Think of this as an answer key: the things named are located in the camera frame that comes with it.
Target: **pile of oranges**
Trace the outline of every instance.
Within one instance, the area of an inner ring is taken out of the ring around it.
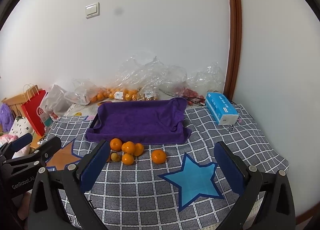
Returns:
[[[96,103],[98,101],[102,101],[104,99],[121,99],[121,100],[126,100],[126,101],[135,101],[137,100],[137,93],[138,89],[131,89],[128,90],[126,88],[121,89],[121,88],[102,88],[101,90],[98,91],[97,95],[94,96],[91,100],[90,103]]]
[[[113,152],[110,156],[112,161],[122,161],[125,165],[131,165],[134,162],[134,156],[140,156],[144,151],[144,146],[141,143],[134,144],[133,142],[125,142],[124,144],[118,138],[114,138],[110,141],[110,148],[115,152],[123,151],[121,156],[118,153]],[[151,159],[156,164],[164,163],[167,155],[163,150],[154,150],[151,153]]]

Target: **blue gripper pad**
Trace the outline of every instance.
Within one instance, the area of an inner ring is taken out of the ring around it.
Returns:
[[[245,189],[244,176],[219,142],[215,144],[213,151],[214,157],[232,191],[241,195]]]
[[[92,189],[93,184],[97,180],[103,166],[106,164],[110,155],[110,144],[105,142],[96,155],[90,160],[80,176],[80,191],[82,193]]]
[[[11,143],[11,150],[16,153],[31,142],[32,135],[30,133],[26,133]]]

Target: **purple towel-covered tray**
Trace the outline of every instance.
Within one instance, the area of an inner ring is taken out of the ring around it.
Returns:
[[[142,144],[182,144],[191,134],[182,124],[186,106],[184,98],[104,103],[85,137],[91,142],[119,138]]]

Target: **red shopping bag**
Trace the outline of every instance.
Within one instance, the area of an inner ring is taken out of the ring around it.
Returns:
[[[38,94],[31,97],[21,106],[25,116],[39,136],[44,136],[44,123],[49,117],[49,115],[44,113],[43,110],[39,107],[44,96],[45,90],[40,90]]]

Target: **light switch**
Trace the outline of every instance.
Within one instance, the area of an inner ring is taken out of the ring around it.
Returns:
[[[85,17],[87,19],[100,15],[100,4],[90,4],[85,7]]]

